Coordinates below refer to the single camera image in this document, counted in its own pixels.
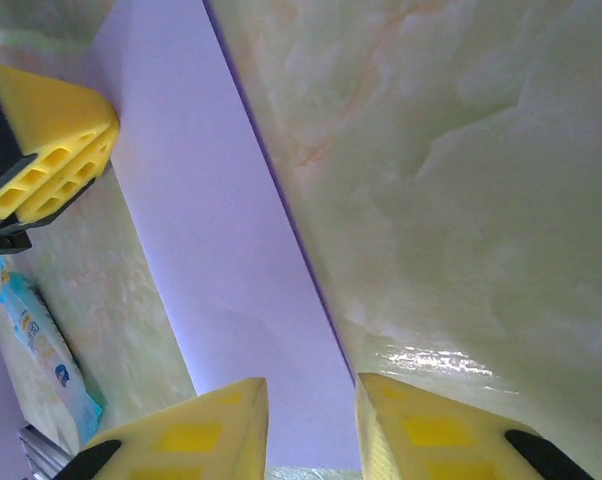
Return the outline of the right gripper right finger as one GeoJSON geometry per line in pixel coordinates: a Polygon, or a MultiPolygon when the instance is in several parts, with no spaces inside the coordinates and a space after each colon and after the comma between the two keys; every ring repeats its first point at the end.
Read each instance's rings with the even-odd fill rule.
{"type": "Polygon", "coordinates": [[[356,380],[365,479],[587,479],[531,427],[377,373],[356,380]]]}

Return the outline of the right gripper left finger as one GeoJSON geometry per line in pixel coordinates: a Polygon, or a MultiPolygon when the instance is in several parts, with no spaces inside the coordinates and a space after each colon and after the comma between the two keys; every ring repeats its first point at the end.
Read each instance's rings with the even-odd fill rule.
{"type": "Polygon", "coordinates": [[[95,436],[67,479],[263,479],[266,380],[246,378],[95,436]]]}

